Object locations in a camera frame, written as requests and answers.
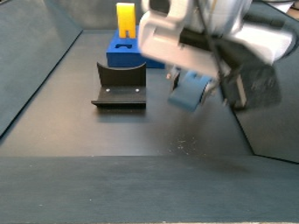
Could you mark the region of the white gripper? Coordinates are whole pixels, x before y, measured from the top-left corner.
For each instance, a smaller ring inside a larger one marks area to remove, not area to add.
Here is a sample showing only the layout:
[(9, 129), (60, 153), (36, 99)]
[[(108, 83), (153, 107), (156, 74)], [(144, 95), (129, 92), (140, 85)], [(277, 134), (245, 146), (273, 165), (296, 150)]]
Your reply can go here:
[[(181, 68), (205, 74), (213, 79), (219, 76), (219, 69), (213, 56), (186, 44), (180, 44), (180, 33), (185, 23), (190, 20), (192, 0), (169, 0), (168, 14), (153, 10), (149, 0), (141, 0), (144, 15), (138, 22), (137, 46), (141, 54), (161, 61), (165, 66), (165, 78), (170, 81), (170, 90), (178, 84)], [(200, 104), (215, 95), (220, 82), (209, 80), (203, 89)]]

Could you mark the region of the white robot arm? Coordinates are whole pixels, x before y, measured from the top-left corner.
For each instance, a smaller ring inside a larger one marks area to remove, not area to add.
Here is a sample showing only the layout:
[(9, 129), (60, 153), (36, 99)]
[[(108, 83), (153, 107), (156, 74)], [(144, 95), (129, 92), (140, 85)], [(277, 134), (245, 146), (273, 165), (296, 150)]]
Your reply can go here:
[(273, 63), (297, 48), (283, 21), (248, 11), (253, 0), (142, 0), (137, 46), (168, 66), (169, 101), (193, 108), (215, 88), (235, 108), (280, 101)]

